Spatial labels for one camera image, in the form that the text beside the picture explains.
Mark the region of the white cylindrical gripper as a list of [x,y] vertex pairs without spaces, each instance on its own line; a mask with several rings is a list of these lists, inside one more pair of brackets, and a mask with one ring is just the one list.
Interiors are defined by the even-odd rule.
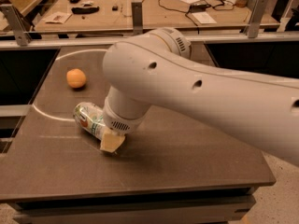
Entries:
[[132,133],[143,121],[143,117],[138,119],[126,119],[117,115],[108,103],[105,103],[103,109],[103,119],[106,126],[118,133],[104,133],[100,149],[102,151],[113,153],[115,152],[124,142],[125,134]]

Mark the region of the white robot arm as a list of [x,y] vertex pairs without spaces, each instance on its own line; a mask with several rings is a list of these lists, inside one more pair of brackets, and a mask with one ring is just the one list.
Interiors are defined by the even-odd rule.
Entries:
[[208,66],[190,55],[189,40],[174,28],[114,43],[102,62],[110,84],[106,126],[131,133],[157,105],[299,165],[298,81]]

